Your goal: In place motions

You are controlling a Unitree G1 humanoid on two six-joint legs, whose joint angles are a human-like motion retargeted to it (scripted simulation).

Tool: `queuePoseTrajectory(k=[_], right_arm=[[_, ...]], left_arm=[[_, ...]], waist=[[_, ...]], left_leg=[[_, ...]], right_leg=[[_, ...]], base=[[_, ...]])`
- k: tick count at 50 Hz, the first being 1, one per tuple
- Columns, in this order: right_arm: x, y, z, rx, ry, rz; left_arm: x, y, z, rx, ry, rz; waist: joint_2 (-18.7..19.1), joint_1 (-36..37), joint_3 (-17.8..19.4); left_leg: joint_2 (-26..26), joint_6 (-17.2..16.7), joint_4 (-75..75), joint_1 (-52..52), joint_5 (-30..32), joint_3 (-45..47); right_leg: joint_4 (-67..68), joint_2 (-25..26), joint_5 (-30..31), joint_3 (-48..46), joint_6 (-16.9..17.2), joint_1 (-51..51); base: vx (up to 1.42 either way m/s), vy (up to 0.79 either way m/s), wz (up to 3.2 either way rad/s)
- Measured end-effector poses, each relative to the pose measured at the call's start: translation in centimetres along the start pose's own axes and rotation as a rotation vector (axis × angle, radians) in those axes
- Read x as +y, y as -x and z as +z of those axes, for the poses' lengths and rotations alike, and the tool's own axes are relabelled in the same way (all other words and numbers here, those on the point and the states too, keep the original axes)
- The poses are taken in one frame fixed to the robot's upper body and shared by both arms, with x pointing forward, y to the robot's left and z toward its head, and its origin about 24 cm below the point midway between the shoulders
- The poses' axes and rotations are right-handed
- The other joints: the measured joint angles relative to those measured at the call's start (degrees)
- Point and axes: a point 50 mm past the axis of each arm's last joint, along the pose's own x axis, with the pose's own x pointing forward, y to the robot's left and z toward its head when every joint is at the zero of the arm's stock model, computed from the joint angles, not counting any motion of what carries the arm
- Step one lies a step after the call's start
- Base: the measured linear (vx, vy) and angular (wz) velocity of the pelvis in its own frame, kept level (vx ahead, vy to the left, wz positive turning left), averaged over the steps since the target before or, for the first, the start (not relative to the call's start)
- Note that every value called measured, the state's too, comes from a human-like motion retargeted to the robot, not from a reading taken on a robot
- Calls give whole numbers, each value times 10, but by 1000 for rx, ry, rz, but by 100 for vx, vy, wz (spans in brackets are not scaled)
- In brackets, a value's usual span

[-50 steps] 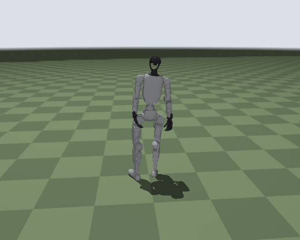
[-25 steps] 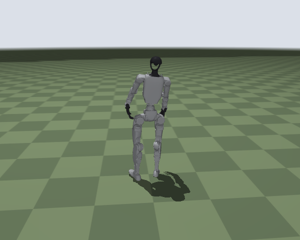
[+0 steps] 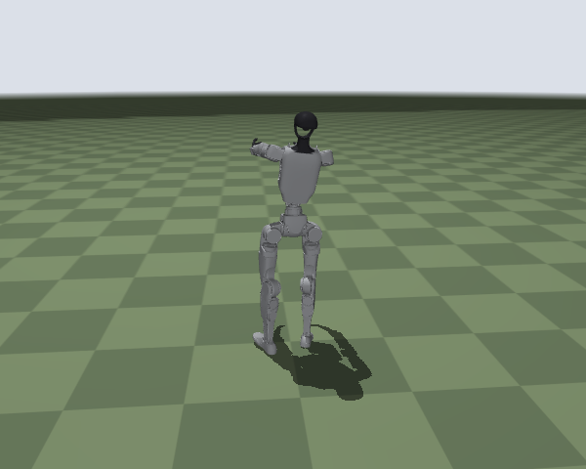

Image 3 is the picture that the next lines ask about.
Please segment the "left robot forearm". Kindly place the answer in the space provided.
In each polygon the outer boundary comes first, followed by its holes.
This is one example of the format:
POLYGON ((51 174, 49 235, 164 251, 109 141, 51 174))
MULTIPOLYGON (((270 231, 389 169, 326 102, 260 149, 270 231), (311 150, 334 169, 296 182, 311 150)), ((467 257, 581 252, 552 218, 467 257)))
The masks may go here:
POLYGON ((252 148, 250 148, 251 154, 255 154, 257 156, 260 156, 259 153, 261 152, 263 147, 263 143, 260 143, 258 145, 253 146, 252 148))

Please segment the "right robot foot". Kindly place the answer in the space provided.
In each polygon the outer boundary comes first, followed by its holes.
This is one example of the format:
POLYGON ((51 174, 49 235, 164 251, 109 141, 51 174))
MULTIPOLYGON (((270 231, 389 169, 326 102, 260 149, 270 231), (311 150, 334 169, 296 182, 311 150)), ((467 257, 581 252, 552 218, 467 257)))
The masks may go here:
POLYGON ((304 335, 304 333, 301 336, 301 342, 300 342, 300 346, 304 347, 304 348, 309 348, 311 347, 311 342, 314 339, 314 335, 311 333, 310 337, 308 336, 308 333, 306 332, 306 335, 304 335))

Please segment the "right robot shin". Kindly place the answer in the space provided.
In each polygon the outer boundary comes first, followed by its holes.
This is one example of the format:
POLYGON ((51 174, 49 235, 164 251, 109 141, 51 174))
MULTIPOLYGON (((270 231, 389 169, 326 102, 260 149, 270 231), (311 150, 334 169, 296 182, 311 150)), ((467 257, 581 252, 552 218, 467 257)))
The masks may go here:
MULTIPOLYGON (((311 294, 302 294, 302 314, 304 320, 304 335, 306 332, 308 336, 311 335, 311 321, 314 313, 314 301, 315 301, 315 278, 312 279, 311 294)), ((304 336, 303 335, 303 336, 304 336)))

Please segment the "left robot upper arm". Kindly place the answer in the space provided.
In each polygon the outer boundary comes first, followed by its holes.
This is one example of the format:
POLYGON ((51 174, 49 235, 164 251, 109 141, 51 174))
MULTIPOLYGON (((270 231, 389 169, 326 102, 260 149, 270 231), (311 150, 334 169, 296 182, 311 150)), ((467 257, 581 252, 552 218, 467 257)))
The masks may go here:
MULTIPOLYGON (((262 142, 263 143, 263 142, 262 142)), ((281 161, 284 150, 276 145, 268 145, 263 143, 263 147, 259 155, 273 162, 281 161)))

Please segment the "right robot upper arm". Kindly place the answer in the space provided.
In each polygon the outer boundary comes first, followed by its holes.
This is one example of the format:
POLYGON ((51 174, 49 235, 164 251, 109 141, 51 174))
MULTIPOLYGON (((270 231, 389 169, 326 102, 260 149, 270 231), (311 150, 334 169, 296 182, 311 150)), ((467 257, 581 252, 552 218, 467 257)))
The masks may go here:
POLYGON ((334 164, 333 153, 332 150, 323 150, 321 153, 321 166, 329 166, 334 164))

